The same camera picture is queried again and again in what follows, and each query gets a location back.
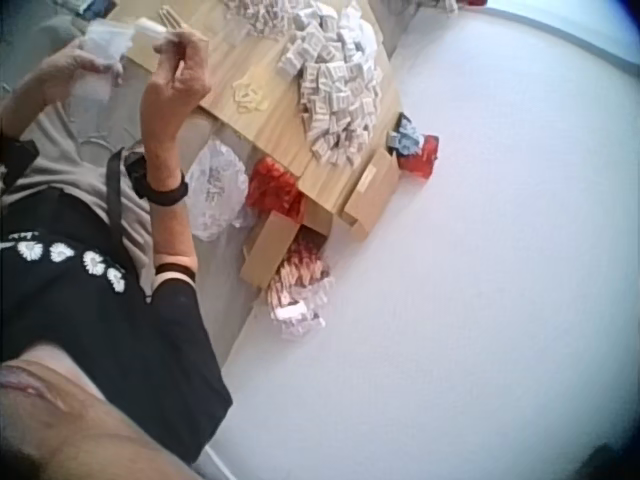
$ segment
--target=red packet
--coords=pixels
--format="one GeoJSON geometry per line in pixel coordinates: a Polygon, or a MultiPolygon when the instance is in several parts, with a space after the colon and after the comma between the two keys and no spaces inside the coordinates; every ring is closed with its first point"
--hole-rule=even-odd
{"type": "Polygon", "coordinates": [[[439,137],[435,135],[425,135],[422,152],[407,157],[398,157],[398,167],[400,170],[428,180],[433,173],[433,165],[438,159],[439,145],[439,137]]]}

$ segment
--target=small yellow item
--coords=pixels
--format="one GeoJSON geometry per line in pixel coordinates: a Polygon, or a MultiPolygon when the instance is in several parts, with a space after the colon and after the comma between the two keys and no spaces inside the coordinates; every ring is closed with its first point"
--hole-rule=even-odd
{"type": "Polygon", "coordinates": [[[233,83],[233,99],[238,104],[238,113],[264,112],[269,108],[269,100],[264,95],[262,67],[252,67],[240,80],[233,83]]]}

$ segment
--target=cardboard box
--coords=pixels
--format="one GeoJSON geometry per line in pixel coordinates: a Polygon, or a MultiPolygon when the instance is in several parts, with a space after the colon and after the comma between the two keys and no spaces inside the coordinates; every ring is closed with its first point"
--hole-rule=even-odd
{"type": "Polygon", "coordinates": [[[395,157],[380,149],[360,177],[347,201],[342,218],[351,225],[351,232],[364,240],[373,230],[396,190],[400,170],[395,157]]]}
{"type": "MultiPolygon", "coordinates": [[[[315,238],[322,246],[331,233],[333,215],[308,198],[305,202],[303,225],[317,233],[315,238]]],[[[266,288],[303,225],[278,212],[263,216],[247,236],[240,278],[256,287],[266,288]]]]}

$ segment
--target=black watch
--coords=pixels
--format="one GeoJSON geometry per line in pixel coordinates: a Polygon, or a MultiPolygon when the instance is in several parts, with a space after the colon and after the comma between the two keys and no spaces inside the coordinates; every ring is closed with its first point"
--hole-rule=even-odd
{"type": "Polygon", "coordinates": [[[147,159],[141,152],[130,153],[124,159],[124,168],[129,175],[133,191],[138,198],[146,198],[149,203],[161,207],[171,207],[179,203],[189,194],[189,184],[184,179],[184,173],[178,185],[173,190],[159,191],[149,185],[147,181],[147,159]]]}

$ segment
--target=white flower print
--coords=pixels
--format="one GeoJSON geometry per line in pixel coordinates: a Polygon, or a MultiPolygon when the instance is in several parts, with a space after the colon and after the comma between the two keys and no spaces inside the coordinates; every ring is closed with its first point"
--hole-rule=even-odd
{"type": "Polygon", "coordinates": [[[107,278],[111,282],[116,293],[124,292],[124,278],[122,278],[122,274],[118,270],[115,268],[108,269],[107,278]]]}
{"type": "Polygon", "coordinates": [[[41,243],[38,242],[19,242],[18,243],[18,252],[20,255],[27,260],[28,262],[33,262],[34,260],[40,260],[42,257],[42,251],[44,248],[41,243]]]}
{"type": "Polygon", "coordinates": [[[31,240],[31,237],[37,235],[38,232],[20,232],[20,233],[12,233],[9,235],[10,240],[15,240],[18,238],[26,238],[27,240],[31,240]]]}
{"type": "Polygon", "coordinates": [[[100,276],[104,273],[105,264],[102,263],[102,255],[96,252],[84,252],[82,263],[91,275],[100,276]]]}
{"type": "Polygon", "coordinates": [[[61,242],[54,243],[49,249],[51,261],[55,263],[62,262],[63,260],[72,257],[75,253],[76,252],[74,252],[70,247],[61,242]]]}

